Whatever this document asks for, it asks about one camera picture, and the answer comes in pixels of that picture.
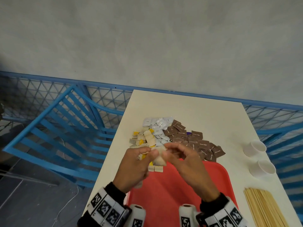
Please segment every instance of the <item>white paper cup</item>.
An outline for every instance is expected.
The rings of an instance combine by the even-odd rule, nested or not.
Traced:
[[[276,168],[268,160],[259,160],[249,168],[249,172],[255,178],[260,178],[266,175],[273,175],[276,172]]]
[[[266,146],[259,140],[253,140],[243,148],[244,154],[248,157],[257,155],[260,152],[266,152]]]

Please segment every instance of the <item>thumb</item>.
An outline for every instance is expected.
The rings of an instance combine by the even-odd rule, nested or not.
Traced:
[[[177,171],[180,171],[180,169],[183,165],[183,162],[180,161],[179,159],[177,159],[176,156],[174,156],[172,153],[170,153],[169,151],[164,151],[162,153],[162,158],[165,161],[168,161],[171,164],[173,164],[176,167]]]
[[[141,163],[148,166],[150,162],[152,162],[155,158],[159,156],[158,150],[152,150],[150,151],[144,159],[142,159]]]

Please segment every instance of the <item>white table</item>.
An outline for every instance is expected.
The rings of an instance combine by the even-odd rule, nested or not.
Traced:
[[[247,157],[243,145],[259,139],[241,103],[134,90],[119,128],[104,161],[91,200],[100,187],[111,182],[126,149],[132,131],[142,126],[146,117],[173,116],[187,131],[203,133],[203,139],[220,145],[226,154],[217,159],[229,173],[235,197],[249,226],[255,226],[243,190],[247,187],[271,192],[289,226],[301,226],[299,218],[275,174],[266,180],[254,178],[248,171],[251,164],[269,159],[266,153]]]

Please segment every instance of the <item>hand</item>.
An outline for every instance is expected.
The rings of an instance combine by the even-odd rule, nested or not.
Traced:
[[[162,153],[162,158],[176,167],[181,177],[203,201],[210,202],[219,197],[220,192],[197,152],[180,143],[166,143],[164,146],[167,151]],[[178,154],[184,161],[177,159]]]
[[[139,160],[139,154],[145,152],[149,153],[144,159]],[[123,193],[129,192],[135,185],[149,175],[149,163],[158,155],[158,150],[151,151],[149,147],[127,149],[113,180],[114,185]]]

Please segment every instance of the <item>concrete wall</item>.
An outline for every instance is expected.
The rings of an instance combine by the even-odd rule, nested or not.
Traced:
[[[0,70],[303,105],[303,0],[0,0]]]

